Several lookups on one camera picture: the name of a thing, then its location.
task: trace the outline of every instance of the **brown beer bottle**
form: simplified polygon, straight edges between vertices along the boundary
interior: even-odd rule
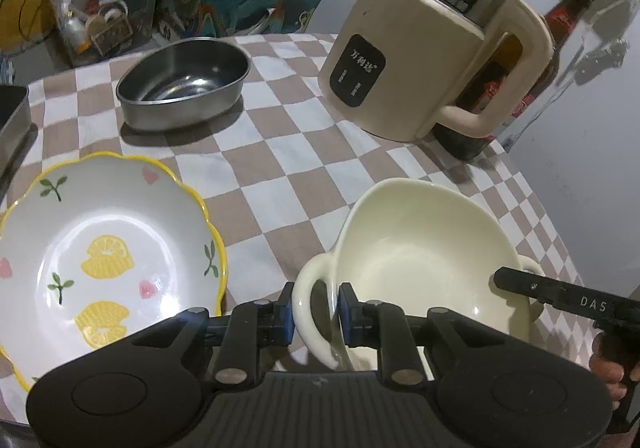
[[[554,56],[529,93],[497,130],[496,135],[511,125],[513,120],[520,116],[555,80],[560,66],[560,50],[591,3],[593,0],[562,0],[545,15],[544,19],[556,45]],[[456,105],[469,112],[481,112],[498,92],[500,84],[516,66],[521,55],[520,41],[514,35],[508,35],[462,91],[456,100]],[[439,124],[434,126],[433,136],[449,154],[462,161],[469,161],[476,157],[494,139],[494,136],[469,138]]]

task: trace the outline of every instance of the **table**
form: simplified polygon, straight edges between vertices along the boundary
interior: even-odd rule
[[[210,123],[161,136],[122,127],[118,79],[140,55],[71,70],[30,85],[38,138],[0,211],[59,161],[91,152],[149,155],[205,199],[228,254],[226,309],[274,298],[314,255],[333,245],[350,208],[374,183],[425,179],[456,189],[489,210],[518,253],[548,277],[582,284],[545,209],[500,145],[463,164],[431,136],[402,144],[365,133],[325,103],[318,71],[335,35],[255,35],[230,39],[252,57],[243,107]],[[532,342],[586,365],[593,330],[587,319],[545,307]],[[277,368],[309,362],[296,336]],[[0,418],[24,420],[24,391],[0,358]]]

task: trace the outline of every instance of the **bowl handle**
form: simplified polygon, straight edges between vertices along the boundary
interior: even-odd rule
[[[303,266],[293,286],[293,322],[309,352],[332,370],[343,366],[341,357],[320,334],[311,315],[311,290],[316,281],[324,281],[329,289],[334,281],[329,278],[330,253],[321,253]],[[329,299],[329,306],[334,303]]]
[[[520,269],[522,271],[530,271],[534,275],[537,275],[539,277],[546,277],[543,269],[533,259],[526,257],[525,255],[518,255],[518,261],[520,262]],[[540,303],[538,300],[529,298],[529,316],[531,317],[532,323],[540,318],[540,315],[544,310],[545,305],[543,303]]]

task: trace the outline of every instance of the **beige kettle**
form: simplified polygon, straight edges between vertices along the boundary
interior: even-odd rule
[[[523,51],[493,99],[479,114],[452,105],[505,34]],[[553,50],[523,0],[357,0],[319,85],[348,120],[382,138],[414,141],[436,123],[481,138],[526,96]]]

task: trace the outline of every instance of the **ribbed black surface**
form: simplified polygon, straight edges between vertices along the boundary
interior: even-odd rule
[[[253,390],[216,398],[175,448],[469,448],[418,394],[394,392],[373,372],[270,372]]]

